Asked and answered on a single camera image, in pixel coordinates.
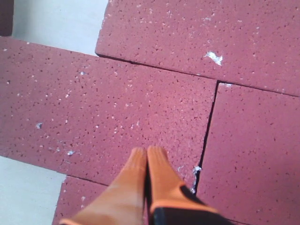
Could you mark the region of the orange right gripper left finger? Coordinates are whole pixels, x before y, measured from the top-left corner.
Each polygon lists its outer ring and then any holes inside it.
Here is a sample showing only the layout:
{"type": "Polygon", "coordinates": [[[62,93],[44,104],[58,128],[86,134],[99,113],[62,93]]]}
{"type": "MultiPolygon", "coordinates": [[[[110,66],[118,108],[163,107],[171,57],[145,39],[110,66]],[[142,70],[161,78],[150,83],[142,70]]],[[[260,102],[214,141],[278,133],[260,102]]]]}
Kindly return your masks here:
{"type": "Polygon", "coordinates": [[[110,186],[92,203],[60,225],[142,225],[147,153],[132,149],[110,186]]]}

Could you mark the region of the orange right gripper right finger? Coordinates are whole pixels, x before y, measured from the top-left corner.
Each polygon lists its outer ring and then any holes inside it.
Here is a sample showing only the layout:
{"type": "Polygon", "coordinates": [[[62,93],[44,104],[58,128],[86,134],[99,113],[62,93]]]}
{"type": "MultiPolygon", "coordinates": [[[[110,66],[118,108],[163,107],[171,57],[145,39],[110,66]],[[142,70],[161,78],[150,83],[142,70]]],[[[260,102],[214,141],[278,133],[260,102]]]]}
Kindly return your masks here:
{"type": "Polygon", "coordinates": [[[165,149],[147,149],[150,225],[224,225],[218,211],[193,195],[173,170],[165,149]]]}

